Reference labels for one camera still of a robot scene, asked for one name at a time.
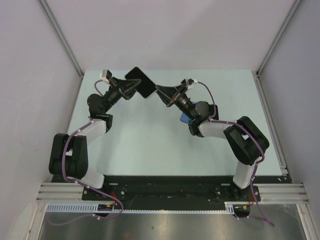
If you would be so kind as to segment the black phone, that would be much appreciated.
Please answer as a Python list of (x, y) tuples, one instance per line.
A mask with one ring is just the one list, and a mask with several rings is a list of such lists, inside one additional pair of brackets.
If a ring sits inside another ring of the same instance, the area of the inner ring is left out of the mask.
[(149, 98), (157, 90), (155, 83), (137, 66), (125, 75), (125, 79), (141, 80), (136, 87), (136, 91), (145, 99)]

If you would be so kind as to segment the blue phone without case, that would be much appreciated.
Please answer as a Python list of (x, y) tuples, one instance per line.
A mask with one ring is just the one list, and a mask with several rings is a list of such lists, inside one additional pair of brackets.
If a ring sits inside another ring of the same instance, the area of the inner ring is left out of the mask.
[(181, 122), (190, 124), (196, 119), (195, 102), (191, 101), (190, 99), (188, 99), (186, 104), (182, 104), (179, 109), (182, 112), (180, 117)]

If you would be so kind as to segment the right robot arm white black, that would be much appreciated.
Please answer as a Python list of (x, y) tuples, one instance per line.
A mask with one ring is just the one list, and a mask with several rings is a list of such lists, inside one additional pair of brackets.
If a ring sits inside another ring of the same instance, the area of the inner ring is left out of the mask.
[(166, 107), (176, 106), (181, 110), (192, 136), (227, 140), (238, 160), (230, 194), (235, 200), (242, 201), (249, 194), (248, 186), (253, 184), (258, 165), (264, 161), (270, 143), (249, 117), (220, 120), (214, 102), (191, 101), (187, 91), (196, 84), (196, 79), (189, 78), (177, 86), (156, 85), (155, 88)]

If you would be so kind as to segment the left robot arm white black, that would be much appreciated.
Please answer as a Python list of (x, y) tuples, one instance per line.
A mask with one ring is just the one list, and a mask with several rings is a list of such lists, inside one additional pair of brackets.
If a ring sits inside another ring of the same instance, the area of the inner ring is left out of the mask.
[(108, 84), (108, 90), (104, 94), (93, 93), (87, 98), (88, 123), (71, 134), (57, 133), (54, 136), (48, 170), (53, 176), (62, 176), (66, 182), (93, 188), (93, 194), (105, 200), (110, 196), (111, 188), (104, 184), (102, 173), (89, 167), (88, 145), (111, 129), (113, 115), (107, 112), (120, 99), (130, 100), (142, 80), (105, 76), (98, 82)]

